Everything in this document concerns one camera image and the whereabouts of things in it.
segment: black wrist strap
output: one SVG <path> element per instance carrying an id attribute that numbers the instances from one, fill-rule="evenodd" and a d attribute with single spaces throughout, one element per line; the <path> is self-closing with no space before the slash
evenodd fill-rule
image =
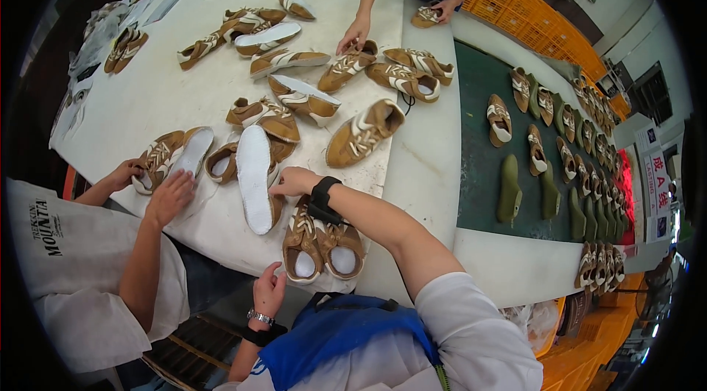
<path id="1" fill-rule="evenodd" d="M 324 176 L 319 184 L 314 186 L 307 214 L 323 223 L 338 226 L 341 224 L 341 215 L 329 207 L 329 189 L 334 184 L 341 184 L 341 181 L 333 176 Z"/>
<path id="2" fill-rule="evenodd" d="M 287 328 L 282 325 L 273 324 L 268 331 L 253 331 L 251 328 L 245 327 L 241 333 L 243 335 L 243 339 L 258 345 L 260 348 L 263 348 L 279 336 L 287 333 Z"/>

